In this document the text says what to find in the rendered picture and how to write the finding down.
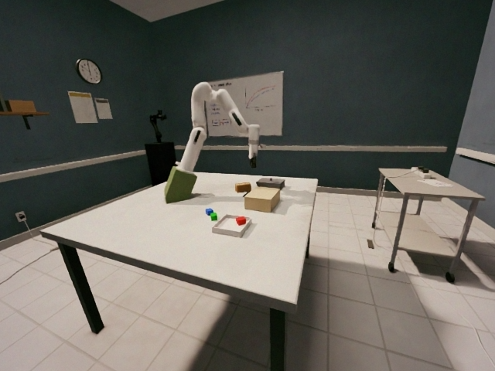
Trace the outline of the light wooden cabinet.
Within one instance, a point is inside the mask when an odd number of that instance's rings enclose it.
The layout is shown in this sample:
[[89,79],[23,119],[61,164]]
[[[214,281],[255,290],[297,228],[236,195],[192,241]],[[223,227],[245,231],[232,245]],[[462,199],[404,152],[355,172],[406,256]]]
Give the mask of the light wooden cabinet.
[[280,201],[280,189],[257,186],[243,197],[245,209],[270,213]]

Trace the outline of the red block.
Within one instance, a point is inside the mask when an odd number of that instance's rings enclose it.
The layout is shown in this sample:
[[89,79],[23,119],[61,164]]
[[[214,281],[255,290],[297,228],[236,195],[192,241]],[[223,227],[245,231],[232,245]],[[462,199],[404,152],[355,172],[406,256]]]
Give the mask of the red block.
[[243,216],[236,218],[236,221],[237,221],[238,226],[246,224],[246,219]]

